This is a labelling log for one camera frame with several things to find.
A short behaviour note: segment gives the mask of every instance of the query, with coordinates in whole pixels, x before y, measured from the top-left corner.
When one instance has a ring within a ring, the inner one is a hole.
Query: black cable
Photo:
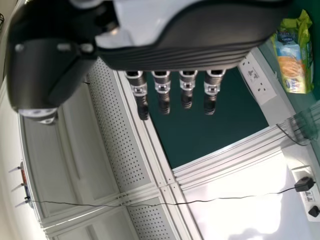
[[[246,199],[246,198],[254,198],[254,197],[262,197],[266,195],[271,195],[271,194],[283,194],[285,192],[288,192],[290,190],[296,189],[298,187],[291,187],[279,192],[269,192],[263,195],[248,195],[248,196],[235,196],[235,197],[217,197],[214,199],[210,200],[194,200],[194,201],[189,201],[189,202],[178,202],[178,203],[158,203],[158,204],[139,204],[139,205],[117,205],[117,206],[112,206],[112,205],[93,205],[93,204],[77,204],[77,203],[69,203],[69,202],[58,202],[58,201],[36,201],[36,200],[27,200],[26,202],[33,202],[33,203],[50,203],[50,204],[66,204],[66,205],[72,205],[72,206],[85,206],[85,207],[94,207],[94,208],[101,208],[101,207],[109,207],[109,208],[119,208],[119,207],[130,207],[130,208],[137,208],[137,207],[157,207],[160,205],[170,205],[170,206],[179,206],[179,205],[188,205],[188,204],[193,204],[193,203],[209,203],[213,202],[215,200],[221,199],[221,200],[232,200],[232,199]]]
[[[300,145],[300,146],[308,146],[308,144],[301,144],[301,143],[295,141],[291,136],[289,136],[288,133],[285,132],[285,130],[283,130],[283,129],[279,126],[279,124],[276,124],[276,126],[277,126],[292,142],[294,142],[295,144],[298,144],[298,145]]]

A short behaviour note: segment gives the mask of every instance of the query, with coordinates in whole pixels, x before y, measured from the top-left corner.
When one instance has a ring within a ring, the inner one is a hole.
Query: perforated metal panel
[[[120,191],[150,183],[113,71],[99,58],[87,78],[95,115]]]
[[[139,202],[138,204],[159,204],[158,198]],[[131,220],[140,240],[175,240],[163,207],[142,206],[128,207]]]

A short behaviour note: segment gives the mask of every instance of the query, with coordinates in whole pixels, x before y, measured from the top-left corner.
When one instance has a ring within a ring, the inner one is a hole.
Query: green surface
[[[312,20],[310,34],[314,59],[313,94],[317,100],[320,100],[320,73],[318,72],[320,65],[320,0],[295,0],[288,17],[298,18],[302,9],[307,11]]]
[[[179,76],[172,73],[168,116],[159,113],[152,76],[147,77],[150,115],[172,169],[268,127],[237,68],[226,72],[212,116],[204,114],[203,72],[197,76],[190,110],[181,106]]]

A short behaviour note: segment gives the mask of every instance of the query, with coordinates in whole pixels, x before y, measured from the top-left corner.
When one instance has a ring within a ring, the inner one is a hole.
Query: plastic bag
[[[313,90],[314,60],[309,28],[312,21],[302,10],[299,18],[286,18],[273,35],[283,86],[289,93]]]

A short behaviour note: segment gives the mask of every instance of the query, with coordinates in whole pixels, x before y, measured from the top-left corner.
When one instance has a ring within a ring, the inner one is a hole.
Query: power outlet
[[[239,69],[260,106],[277,96],[266,74],[251,52],[241,61]]]
[[[291,169],[294,180],[298,182],[303,177],[310,177],[315,180],[315,175],[310,166],[300,166]],[[306,217],[310,222],[320,222],[320,215],[314,217],[309,214],[309,211],[317,206],[320,208],[320,192],[318,185],[315,183],[314,186],[309,191],[300,192],[302,203],[304,205]]]

